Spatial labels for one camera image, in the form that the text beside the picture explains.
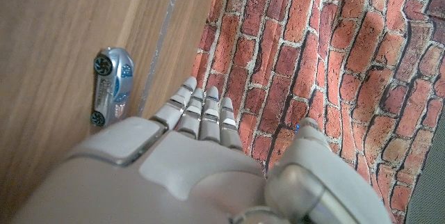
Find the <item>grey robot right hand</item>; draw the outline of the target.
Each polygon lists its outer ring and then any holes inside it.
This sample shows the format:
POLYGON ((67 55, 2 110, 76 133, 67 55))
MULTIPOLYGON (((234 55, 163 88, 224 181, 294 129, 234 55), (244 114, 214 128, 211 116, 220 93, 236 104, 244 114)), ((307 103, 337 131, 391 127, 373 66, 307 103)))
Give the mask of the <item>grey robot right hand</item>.
POLYGON ((373 188, 303 118, 268 172, 243 151, 231 99, 189 78, 150 118, 76 146, 14 223, 389 223, 373 188))

